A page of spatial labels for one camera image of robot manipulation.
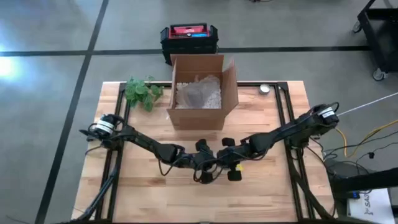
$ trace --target paper sign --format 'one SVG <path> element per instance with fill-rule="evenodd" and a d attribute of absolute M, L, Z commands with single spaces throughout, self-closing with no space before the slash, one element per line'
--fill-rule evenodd
<path fill-rule="evenodd" d="M 347 200 L 347 216 L 382 224 L 395 224 L 387 189 L 374 189 Z"/>

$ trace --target white label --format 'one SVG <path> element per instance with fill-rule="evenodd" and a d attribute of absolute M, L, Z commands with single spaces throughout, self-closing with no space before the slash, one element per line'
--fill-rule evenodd
<path fill-rule="evenodd" d="M 102 124 L 97 124 L 96 128 L 104 130 L 104 131 L 106 131 L 107 133 L 110 133 L 110 134 L 112 134 L 112 132 L 113 132 L 112 129 L 110 129 L 107 126 L 104 126 Z"/>
<path fill-rule="evenodd" d="M 387 189 L 373 189 L 359 199 L 348 199 L 349 217 L 371 223 L 395 224 Z"/>
<path fill-rule="evenodd" d="M 333 111 L 333 109 L 331 107 L 328 107 L 328 108 L 324 109 L 323 111 L 319 112 L 318 115 L 324 114 L 329 111 Z"/>
<path fill-rule="evenodd" d="M 106 126 L 106 127 L 110 128 L 110 129 L 113 129 L 113 127 L 114 127 L 113 124 L 111 124 L 109 122 L 106 122 L 106 121 L 101 121 L 101 120 L 98 121 L 97 124 L 101 124 L 101 125 Z"/>
<path fill-rule="evenodd" d="M 330 115 L 334 115 L 334 114 L 335 114 L 335 112 L 329 111 L 329 112 L 327 112 L 327 113 L 322 114 L 322 116 L 323 116 L 323 118 L 327 118 L 327 117 L 329 117 Z"/>

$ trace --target plant leaf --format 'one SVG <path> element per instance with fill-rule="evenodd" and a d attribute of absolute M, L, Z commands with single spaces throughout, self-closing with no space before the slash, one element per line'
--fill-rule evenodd
<path fill-rule="evenodd" d="M 127 100 L 132 100 L 134 98 L 134 95 L 136 93 L 136 86 L 134 85 L 134 80 L 131 78 L 127 84 L 126 84 L 126 99 Z"/>
<path fill-rule="evenodd" d="M 135 82 L 137 86 L 145 86 L 145 82 L 143 80 L 136 80 Z"/>
<path fill-rule="evenodd" d="M 137 100 L 131 100 L 130 101 L 130 107 L 135 108 L 137 106 L 138 101 Z"/>
<path fill-rule="evenodd" d="M 154 107 L 154 104 L 152 102 L 150 103 L 144 103 L 144 109 L 148 112 L 152 111 L 152 108 Z"/>
<path fill-rule="evenodd" d="M 156 102 L 161 96 L 160 95 L 155 95 L 154 102 Z"/>
<path fill-rule="evenodd" d="M 155 85 L 151 85 L 150 86 L 150 90 L 152 91 L 152 94 L 157 96 L 160 95 L 160 88 L 155 86 Z"/>
<path fill-rule="evenodd" d="M 151 94 L 146 95 L 144 98 L 144 104 L 149 104 L 149 103 L 152 103 L 152 95 Z"/>
<path fill-rule="evenodd" d="M 137 94 L 145 94 L 145 93 L 147 93 L 148 92 L 148 87 L 146 87 L 145 85 L 144 86 L 140 86 L 140 85 L 138 85 L 138 86 L 136 86 L 136 93 Z"/>
<path fill-rule="evenodd" d="M 144 102 L 144 95 L 136 94 L 136 100 L 140 102 Z"/>

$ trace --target black cart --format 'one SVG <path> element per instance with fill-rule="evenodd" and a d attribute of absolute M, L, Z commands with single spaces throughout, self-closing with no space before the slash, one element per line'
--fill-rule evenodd
<path fill-rule="evenodd" d="M 353 32 L 363 29 L 379 66 L 373 79 L 381 81 L 389 72 L 398 72 L 398 9 L 371 9 L 374 2 L 370 0 L 358 14 Z"/>

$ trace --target white cable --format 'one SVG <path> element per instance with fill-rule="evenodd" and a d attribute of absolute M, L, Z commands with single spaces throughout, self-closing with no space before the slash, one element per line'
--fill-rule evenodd
<path fill-rule="evenodd" d="M 374 100 L 374 101 L 372 101 L 372 102 L 370 102 L 370 103 L 366 103 L 366 104 L 364 104 L 364 105 L 357 106 L 357 107 L 355 107 L 355 108 L 353 108 L 353 109 L 350 109 L 350 110 L 348 110 L 348 111 L 342 112 L 342 113 L 338 114 L 337 116 L 341 116 L 341 115 L 343 115 L 343 114 L 346 114 L 346 113 L 349 113 L 349 112 L 351 112 L 351 111 L 360 109 L 360 108 L 362 108 L 362 107 L 369 106 L 369 105 L 371 105 L 371 104 L 373 104 L 373 103 L 376 103 L 376 102 L 381 101 L 381 100 L 385 100 L 385 99 L 387 99 L 387 98 L 389 98 L 389 97 L 392 97 L 392 96 L 395 96 L 395 95 L 398 95 L 398 92 L 397 92 L 397 93 L 393 93 L 393 94 L 388 95 L 388 96 L 385 96 L 385 97 L 382 97 L 382 98 L 380 98 L 380 99 L 378 99 L 378 100 Z"/>

